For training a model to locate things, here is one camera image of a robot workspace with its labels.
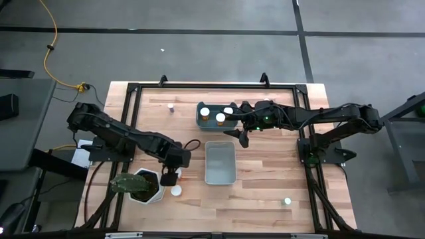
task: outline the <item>white paper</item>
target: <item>white paper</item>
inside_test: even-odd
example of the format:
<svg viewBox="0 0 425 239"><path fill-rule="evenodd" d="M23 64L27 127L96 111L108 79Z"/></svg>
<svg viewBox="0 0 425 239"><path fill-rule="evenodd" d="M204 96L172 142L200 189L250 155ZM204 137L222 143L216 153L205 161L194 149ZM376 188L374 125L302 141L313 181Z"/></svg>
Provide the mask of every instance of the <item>white paper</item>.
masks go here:
<svg viewBox="0 0 425 239"><path fill-rule="evenodd" d="M78 141L78 147L81 147L81 145L86 145L86 144L91 145L93 144L93 141L82 140L82 139ZM88 160L89 156L90 156L89 151L86 151L85 149L75 149L75 153L74 153L74 156L72 157L71 163L88 169L90 166L90 162Z"/></svg>

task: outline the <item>plant pot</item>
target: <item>plant pot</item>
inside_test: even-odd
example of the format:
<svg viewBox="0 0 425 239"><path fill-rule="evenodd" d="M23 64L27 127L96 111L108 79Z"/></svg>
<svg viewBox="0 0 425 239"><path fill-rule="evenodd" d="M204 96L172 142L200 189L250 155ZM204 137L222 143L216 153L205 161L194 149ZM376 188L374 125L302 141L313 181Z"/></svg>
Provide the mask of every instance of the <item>plant pot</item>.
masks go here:
<svg viewBox="0 0 425 239"><path fill-rule="evenodd" d="M161 175L159 173L149 169L140 168L134 174L146 176L145 179L147 179L151 183L154 183L154 186L156 186L155 187L156 193L153 193L153 191L150 191L148 193L143 193L142 195L129 193L128 198L130 200L141 203L141 204L149 204L149 203L157 202L164 197L165 188L164 186L161 186L161 184L159 183L161 178Z"/></svg>

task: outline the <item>yellow cable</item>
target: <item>yellow cable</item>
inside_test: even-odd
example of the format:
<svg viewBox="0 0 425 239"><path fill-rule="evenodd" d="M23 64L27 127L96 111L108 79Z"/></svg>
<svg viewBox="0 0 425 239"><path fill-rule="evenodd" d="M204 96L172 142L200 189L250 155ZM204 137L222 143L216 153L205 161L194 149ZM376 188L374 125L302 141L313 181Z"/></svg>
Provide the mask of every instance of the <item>yellow cable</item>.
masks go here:
<svg viewBox="0 0 425 239"><path fill-rule="evenodd" d="M75 145L61 145L61 146L59 146L59 147L55 147L55 148L53 148L52 150L54 151L54 150L59 150L59 149L63 149L63 148L66 148L66 147L76 147Z"/></svg>
<svg viewBox="0 0 425 239"><path fill-rule="evenodd" d="M57 40L57 38L58 38L58 27L57 27L57 25L56 25L56 21L54 20L54 18L53 18L53 15L52 15L52 13L50 12L50 10L48 10L48 8L47 8L47 6L45 5L45 3L43 3L43 0L39 0L40 1L40 3L41 3L41 5L43 5L43 7L44 7L44 9L46 9L46 11L47 11L47 13L48 13L48 15L50 16L50 18L52 19L52 22L53 22L53 25L54 25L54 38L53 38L53 41L52 41L52 43L50 44L50 46L53 48L54 47L54 44L56 43L56 40ZM63 86L67 86L67 87L70 87L70 88L75 88L75 90L78 90L79 92L84 92L84 87L82 87L85 83L84 82L82 82L81 84L78 84L78 85L70 85L70 84L67 84L67 83L64 83L64 82L61 82L58 78L56 78L56 77L54 77L51 73L50 73L50 71L48 71L48 69L47 69L47 58L48 58L48 56L50 55L50 52L51 52L51 49L50 48L48 48L47 49L47 52L46 52L46 56L44 57L44 61L43 61L43 65L44 65L44 70L46 71L46 73L53 79L53 80L56 80L59 84L61 84L61 85L63 85Z"/></svg>

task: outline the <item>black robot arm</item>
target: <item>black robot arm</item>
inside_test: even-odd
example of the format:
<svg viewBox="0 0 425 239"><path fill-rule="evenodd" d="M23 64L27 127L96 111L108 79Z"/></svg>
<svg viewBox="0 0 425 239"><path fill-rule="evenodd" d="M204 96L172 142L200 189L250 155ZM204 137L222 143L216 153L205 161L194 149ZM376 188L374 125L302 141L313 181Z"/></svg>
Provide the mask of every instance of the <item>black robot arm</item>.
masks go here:
<svg viewBox="0 0 425 239"><path fill-rule="evenodd" d="M320 108L318 110L306 110L304 108L276 104L271 100L256 102L252 107L244 101L239 108L234 108L233 114L227 114L227 120L240 120L243 129L225 131L227 135L239 138L243 147L248 147L248 132L252 130L264 130L272 128L299 130L313 123L347 123L320 134L310 135L310 147L312 152L319 152L329 147L333 142L349 137L356 133L376 133L383 124L379 120L378 111L370 105L343 104L336 108Z"/></svg>
<svg viewBox="0 0 425 239"><path fill-rule="evenodd" d="M189 166L191 152L183 149L180 142L160 133L142 132L121 123L102 112L95 104L77 103L67 122L72 132L91 131L105 141L106 147L118 153L125 151L129 142L134 142L142 151L158 159L164 168L167 168L161 178L163 186L175 185L175 170Z"/></svg>

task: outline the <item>white pot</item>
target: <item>white pot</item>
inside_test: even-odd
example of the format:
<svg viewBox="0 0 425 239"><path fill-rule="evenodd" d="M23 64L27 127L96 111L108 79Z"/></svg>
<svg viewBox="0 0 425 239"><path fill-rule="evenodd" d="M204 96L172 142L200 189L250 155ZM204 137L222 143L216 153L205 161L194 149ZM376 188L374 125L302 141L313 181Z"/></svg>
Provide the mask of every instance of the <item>white pot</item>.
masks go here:
<svg viewBox="0 0 425 239"><path fill-rule="evenodd" d="M141 203L141 204L149 204L149 203L153 203L153 202L157 202L157 201L161 200L164 197L164 192L165 192L165 187L164 186L161 186L161 184L159 184L159 181L161 180L161 175L158 172L155 172L155 171L152 171L152 170L149 170L149 169L144 169L144 168L140 168L134 174L136 175L136 174L140 173L141 171L147 171L147 172L155 173L157 175L157 179L158 179L158 192L153 197L151 197L151 199L149 199L146 202L141 202L141 201L139 201L137 199L134 199L131 196L131 193L128 193L128 198L130 200L134 201L134 202L138 202L138 203Z"/></svg>

